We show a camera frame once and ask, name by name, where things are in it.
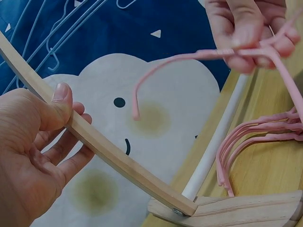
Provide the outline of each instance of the white plastic tube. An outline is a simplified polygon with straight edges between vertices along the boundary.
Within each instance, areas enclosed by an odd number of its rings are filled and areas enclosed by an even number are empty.
[[[227,132],[231,126],[233,117],[238,108],[248,78],[249,76],[245,74],[241,74],[239,76],[236,87],[232,92],[232,96],[226,106],[226,109],[214,132],[214,135],[210,140],[205,153],[203,154],[193,175],[189,179],[185,189],[182,192],[182,195],[192,201],[195,199],[212,165],[214,164],[217,150],[219,149],[220,144],[226,137]]]

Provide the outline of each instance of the smile mouth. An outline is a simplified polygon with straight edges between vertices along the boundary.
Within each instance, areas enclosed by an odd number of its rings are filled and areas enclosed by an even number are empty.
[[[129,155],[131,153],[131,144],[129,143],[128,139],[125,139],[126,143],[126,155]]]

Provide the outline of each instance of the pink plastic hanger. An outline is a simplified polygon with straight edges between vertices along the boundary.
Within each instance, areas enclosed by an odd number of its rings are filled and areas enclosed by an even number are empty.
[[[164,61],[162,64],[152,68],[148,73],[146,73],[137,83],[133,91],[133,119],[140,119],[140,112],[138,106],[137,92],[141,84],[155,71],[163,68],[169,63],[175,61],[183,60],[214,60],[220,59],[223,57],[239,55],[239,56],[263,56],[272,60],[277,70],[280,72],[280,75],[284,81],[284,84],[291,96],[291,99],[294,103],[294,108],[285,113],[279,113],[272,116],[262,116],[257,120],[250,122],[245,122],[237,126],[222,142],[219,147],[219,150],[216,155],[216,168],[217,168],[217,179],[220,186],[224,186],[228,191],[229,196],[234,196],[232,191],[231,184],[228,178],[228,172],[238,154],[248,145],[256,142],[266,142],[266,141],[275,141],[275,140],[298,140],[303,141],[303,98],[295,85],[294,80],[287,71],[285,65],[282,63],[278,52],[274,49],[273,45],[281,38],[286,35],[288,29],[292,27],[294,22],[297,20],[299,15],[303,12],[301,8],[294,17],[289,20],[280,31],[273,37],[260,41],[259,48],[254,49],[225,49],[225,50],[199,50],[196,53],[180,54],[172,56]],[[274,134],[274,132],[279,132],[282,130],[290,130],[290,133],[283,134]],[[232,150],[233,146],[236,144],[239,139],[243,136],[252,133],[252,132],[271,132],[266,136],[259,136],[250,138],[243,143],[241,143],[230,155],[228,155]]]

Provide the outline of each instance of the wooden surface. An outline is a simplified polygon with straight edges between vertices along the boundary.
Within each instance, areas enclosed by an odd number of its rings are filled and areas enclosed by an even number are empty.
[[[198,209],[191,217],[175,214],[152,199],[148,211],[186,227],[294,227],[303,213],[303,191],[236,197],[197,197]]]
[[[287,15],[293,14],[300,5],[303,5],[301,0],[287,0],[286,2]],[[303,37],[303,16],[296,22],[296,27]],[[303,41],[296,46],[293,55],[284,63],[303,93]],[[238,76],[237,72],[232,72],[228,77],[208,122],[172,181],[171,185],[178,192],[183,191],[203,155],[224,112]],[[293,103],[279,73],[276,70],[259,70],[250,78],[231,128],[243,121],[256,119],[262,115],[284,112],[291,107],[293,107]],[[291,192],[303,189],[302,171],[302,142],[284,141],[256,144],[246,148],[236,159],[231,171],[231,182],[236,196]],[[198,195],[213,197],[226,195],[223,188],[217,185],[214,166]],[[176,225],[150,214],[142,226],[174,227]],[[302,219],[297,226],[303,227]]]

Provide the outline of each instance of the cartoon face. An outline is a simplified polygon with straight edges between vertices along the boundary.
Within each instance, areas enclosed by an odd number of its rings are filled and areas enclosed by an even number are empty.
[[[68,83],[74,101],[85,105],[86,112],[92,116],[92,125],[97,130],[125,155],[164,182],[170,183],[193,146],[195,136],[201,131],[220,92],[215,78],[202,63],[196,60],[175,62],[157,71],[142,84],[138,91],[141,120],[133,121],[133,88],[140,77],[160,61],[147,63],[130,55],[115,53],[96,59],[79,76],[60,74],[44,80],[52,88],[60,82]],[[79,145],[67,158],[74,154]],[[74,186],[79,179],[83,178],[86,171],[83,170],[67,185],[49,212],[35,221],[33,226],[39,226],[39,223],[73,227],[87,223],[92,227],[100,223],[105,227],[140,226],[146,217],[149,195],[98,157],[94,157],[85,169],[97,169],[115,181],[111,183],[113,190],[107,189],[107,192],[117,191],[117,201],[112,209],[92,216],[73,204],[71,194],[74,194]],[[81,192],[83,196],[89,194],[86,190]],[[53,215],[62,218],[54,220]]]

